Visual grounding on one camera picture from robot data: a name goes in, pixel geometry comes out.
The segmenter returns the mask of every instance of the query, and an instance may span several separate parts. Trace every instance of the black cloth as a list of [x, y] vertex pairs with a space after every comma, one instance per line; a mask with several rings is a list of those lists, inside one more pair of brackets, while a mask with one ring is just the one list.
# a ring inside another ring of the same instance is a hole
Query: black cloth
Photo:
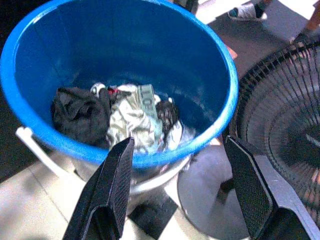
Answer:
[[51, 106], [53, 126], [81, 143], [107, 149], [110, 107], [106, 89], [102, 89], [97, 98], [78, 87], [59, 88]]
[[162, 121], [162, 131], [167, 135], [173, 125], [179, 120], [178, 107], [169, 101], [160, 101], [155, 105], [158, 119]]

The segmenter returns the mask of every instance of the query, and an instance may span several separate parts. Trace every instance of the black fan grille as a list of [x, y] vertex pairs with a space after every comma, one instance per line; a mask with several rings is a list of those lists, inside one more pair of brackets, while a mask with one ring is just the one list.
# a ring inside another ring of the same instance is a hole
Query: black fan grille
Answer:
[[320, 226], [320, 42], [291, 45], [239, 83], [229, 130], [264, 152]]

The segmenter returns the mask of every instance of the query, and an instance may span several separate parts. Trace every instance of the blue bucket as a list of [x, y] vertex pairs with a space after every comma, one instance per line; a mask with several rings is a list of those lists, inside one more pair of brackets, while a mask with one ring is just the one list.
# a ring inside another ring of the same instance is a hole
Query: blue bucket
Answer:
[[53, 0], [27, 15], [8, 37], [0, 76], [21, 122], [49, 147], [100, 164], [108, 150], [53, 128], [59, 87], [152, 84], [172, 97], [196, 137], [178, 149], [136, 154], [135, 169], [173, 163], [201, 150], [230, 121], [237, 103], [234, 62], [220, 38], [191, 13], [162, 0]]

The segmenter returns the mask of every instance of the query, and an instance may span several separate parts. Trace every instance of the shoe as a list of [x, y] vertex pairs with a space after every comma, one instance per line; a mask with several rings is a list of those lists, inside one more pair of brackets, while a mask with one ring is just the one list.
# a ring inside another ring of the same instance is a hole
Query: shoe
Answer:
[[255, 5], [252, 3], [235, 7], [233, 10], [228, 12], [228, 16], [232, 20], [236, 21], [262, 22], [268, 19], [268, 16], [265, 12], [261, 15], [261, 17], [257, 17]]

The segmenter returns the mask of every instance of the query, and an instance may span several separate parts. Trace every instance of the bucket rim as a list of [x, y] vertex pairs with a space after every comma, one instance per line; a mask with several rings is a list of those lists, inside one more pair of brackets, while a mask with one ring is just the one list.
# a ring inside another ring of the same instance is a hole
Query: bucket rim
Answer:
[[[36, 114], [28, 102], [22, 97], [17, 86], [17, 82], [14, 80], [16, 54], [19, 46], [19, 40], [24, 31], [29, 27], [29, 25], [38, 21], [47, 13], [55, 10], [59, 5], [72, 1], [73, 0], [49, 1], [33, 10], [16, 25], [7, 38], [2, 50], [0, 59], [1, 85], [2, 91], [4, 92], [9, 106], [22, 124], [32, 129], [37, 139], [39, 139], [42, 143], [45, 143], [50, 148], [56, 149], [69, 156], [99, 165], [105, 160], [109, 150], [86, 145], [68, 138], [67, 136], [56, 131], [51, 125], [47, 124]], [[201, 150], [213, 138], [218, 137], [227, 127], [234, 114], [238, 100], [238, 76], [236, 66], [225, 44], [218, 37], [218, 35], [210, 27], [200, 22], [192, 13], [188, 12], [182, 7], [172, 4], [166, 0], [142, 1], [162, 5], [179, 12], [181, 17], [190, 19], [195, 27], [202, 29], [210, 38], [212, 38], [217, 45], [217, 49], [220, 51], [221, 57], [225, 63], [226, 70], [228, 72], [229, 89], [217, 119], [211, 126], [209, 126], [209, 128], [207, 128], [203, 133], [195, 137], [193, 140], [182, 144], [176, 150], [157, 152], [150, 155], [135, 154], [132, 162], [132, 166], [135, 169], [151, 168], [159, 165], [171, 164], [179, 159], [183, 159], [187, 155]]]

